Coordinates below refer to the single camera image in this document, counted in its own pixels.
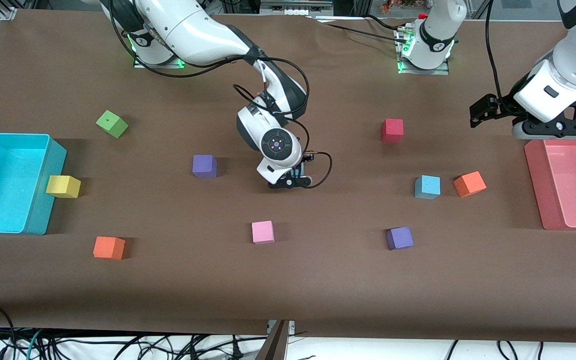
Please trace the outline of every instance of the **green cube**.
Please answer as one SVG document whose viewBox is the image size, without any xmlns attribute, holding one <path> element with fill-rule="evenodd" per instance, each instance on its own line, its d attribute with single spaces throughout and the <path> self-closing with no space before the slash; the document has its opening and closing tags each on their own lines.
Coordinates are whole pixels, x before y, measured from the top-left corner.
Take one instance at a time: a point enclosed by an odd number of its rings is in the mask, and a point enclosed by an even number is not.
<svg viewBox="0 0 576 360">
<path fill-rule="evenodd" d="M 116 139 L 128 129 L 128 124 L 123 121 L 121 117 L 108 110 L 105 110 L 103 115 L 99 117 L 99 120 L 96 121 L 96 124 Z"/>
</svg>

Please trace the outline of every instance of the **pink bin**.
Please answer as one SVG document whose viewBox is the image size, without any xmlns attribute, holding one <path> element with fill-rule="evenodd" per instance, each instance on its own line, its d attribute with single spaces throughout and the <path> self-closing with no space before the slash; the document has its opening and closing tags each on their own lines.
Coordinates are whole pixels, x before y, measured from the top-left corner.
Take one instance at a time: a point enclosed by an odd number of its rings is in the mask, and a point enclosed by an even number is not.
<svg viewBox="0 0 576 360">
<path fill-rule="evenodd" d="M 543 228 L 576 230 L 576 140 L 533 140 L 523 150 Z"/>
</svg>

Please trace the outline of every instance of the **plastic bin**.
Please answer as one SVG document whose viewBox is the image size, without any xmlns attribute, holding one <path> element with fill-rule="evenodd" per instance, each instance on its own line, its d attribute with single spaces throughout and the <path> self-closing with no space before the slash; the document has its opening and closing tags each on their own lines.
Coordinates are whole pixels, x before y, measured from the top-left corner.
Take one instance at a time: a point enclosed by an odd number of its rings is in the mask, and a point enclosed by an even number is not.
<svg viewBox="0 0 576 360">
<path fill-rule="evenodd" d="M 0 233 L 46 233 L 55 201 L 46 186 L 64 161 L 66 150 L 48 134 L 0 133 Z"/>
<path fill-rule="evenodd" d="M 576 230 L 576 140 L 533 140 L 523 149 L 543 228 Z"/>
</svg>

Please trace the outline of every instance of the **turquoise bin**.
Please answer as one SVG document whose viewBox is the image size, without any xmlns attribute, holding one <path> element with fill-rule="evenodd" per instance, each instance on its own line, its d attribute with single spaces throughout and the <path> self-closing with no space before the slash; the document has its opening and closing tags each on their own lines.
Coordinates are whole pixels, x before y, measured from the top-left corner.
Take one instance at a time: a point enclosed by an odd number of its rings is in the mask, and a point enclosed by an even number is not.
<svg viewBox="0 0 576 360">
<path fill-rule="evenodd" d="M 0 234 L 46 234 L 55 201 L 48 179 L 65 161 L 66 149 L 48 134 L 0 133 Z"/>
</svg>

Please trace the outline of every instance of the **yellow cube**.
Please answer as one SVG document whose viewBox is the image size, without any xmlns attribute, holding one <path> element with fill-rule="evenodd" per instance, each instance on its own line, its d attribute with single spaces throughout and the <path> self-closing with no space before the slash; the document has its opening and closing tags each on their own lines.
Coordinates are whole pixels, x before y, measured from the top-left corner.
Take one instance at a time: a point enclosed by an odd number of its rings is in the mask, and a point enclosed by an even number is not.
<svg viewBox="0 0 576 360">
<path fill-rule="evenodd" d="M 80 196 L 80 186 L 82 186 L 82 182 L 72 176 L 51 175 L 46 194 L 55 198 L 76 199 Z"/>
</svg>

